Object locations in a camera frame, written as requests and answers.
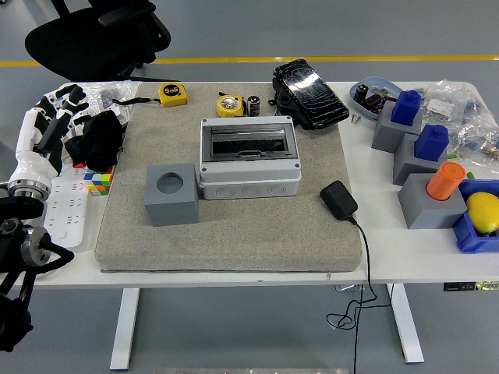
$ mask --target power cord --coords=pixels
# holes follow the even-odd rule
[[[372,296],[367,300],[364,300],[364,289],[360,289],[360,300],[351,300],[347,305],[345,313],[329,313],[326,315],[326,322],[333,329],[339,330],[356,330],[355,344],[354,344],[354,359],[353,359],[353,374],[356,374],[356,366],[357,366],[357,343],[359,337],[359,319],[360,312],[362,309],[372,309],[372,308],[386,308],[391,306],[391,298],[393,296],[393,287],[391,286],[390,291],[390,301],[386,305],[370,305],[364,306],[367,303],[375,302],[378,297],[376,292],[374,292],[373,285],[371,284],[371,263],[370,263],[370,253],[369,253],[369,245],[367,244],[366,234],[364,230],[359,226],[356,219],[353,217],[353,214],[359,208],[357,206],[357,202],[353,199],[350,192],[343,185],[341,181],[335,181],[331,183],[328,187],[322,189],[320,191],[320,197],[326,203],[326,206],[333,213],[334,217],[340,221],[349,221],[355,227],[357,227],[363,237],[364,244],[366,246],[366,259],[367,259],[367,286],[370,290]],[[353,316],[351,315],[351,307],[353,305],[357,305],[353,309]],[[334,316],[339,318],[339,321],[336,323],[332,323],[330,318]]]

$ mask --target table leg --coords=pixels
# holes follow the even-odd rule
[[[391,291],[392,284],[387,284],[388,291]],[[393,284],[393,295],[391,298],[391,308],[397,323],[398,335],[402,343],[405,362],[424,362],[421,345],[419,345],[418,333],[412,319],[409,300],[405,293],[404,284]]]
[[[128,370],[140,288],[123,289],[110,370]]]

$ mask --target yellow lemon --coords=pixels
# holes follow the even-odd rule
[[[489,234],[499,228],[499,199],[488,192],[473,193],[466,201],[469,218],[480,234]]]

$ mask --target rubik's cube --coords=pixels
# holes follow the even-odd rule
[[[116,166],[113,166],[104,172],[89,170],[85,173],[83,180],[86,182],[92,196],[105,196],[109,194],[115,169]]]

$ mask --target black cable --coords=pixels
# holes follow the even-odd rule
[[[158,103],[161,103],[161,100],[159,100],[159,99],[150,99],[147,97],[134,97],[133,99],[130,99],[127,101],[119,101],[116,99],[112,99],[112,102],[117,104],[117,105],[142,104],[142,103],[150,103],[151,101],[156,101]]]
[[[364,230],[359,226],[359,224],[357,223],[355,218],[353,218],[353,216],[350,216],[347,218],[347,220],[359,229],[360,234],[363,237],[364,244],[366,245],[367,285],[370,289],[370,292],[373,294],[373,297],[371,297],[367,300],[363,300],[364,289],[363,289],[363,287],[361,287],[360,288],[360,300],[355,300],[355,299],[351,300],[349,302],[349,304],[347,305],[347,308],[346,308],[346,311],[344,314],[338,314],[338,313],[327,314],[326,315],[326,322],[329,326],[333,327],[334,329],[340,329],[340,330],[352,330],[354,328],[356,329],[356,337],[355,337],[355,343],[354,343],[354,355],[353,355],[353,374],[356,374],[356,370],[357,370],[357,343],[358,343],[358,338],[359,338],[360,312],[362,309],[386,308],[386,307],[391,306],[391,298],[393,296],[394,285],[391,286],[390,301],[388,304],[364,306],[364,304],[367,304],[369,302],[374,302],[377,300],[376,292],[374,292],[373,285],[371,284],[371,262],[370,262],[370,254],[369,254],[369,245],[367,244],[367,238],[366,238],[366,234],[364,233]],[[350,308],[352,307],[353,304],[357,304],[358,306],[356,306],[355,309],[353,310],[353,317],[351,317],[349,315],[349,313],[350,313]],[[330,316],[337,316],[337,317],[341,317],[341,318],[337,322],[337,324],[335,325],[329,320]]]

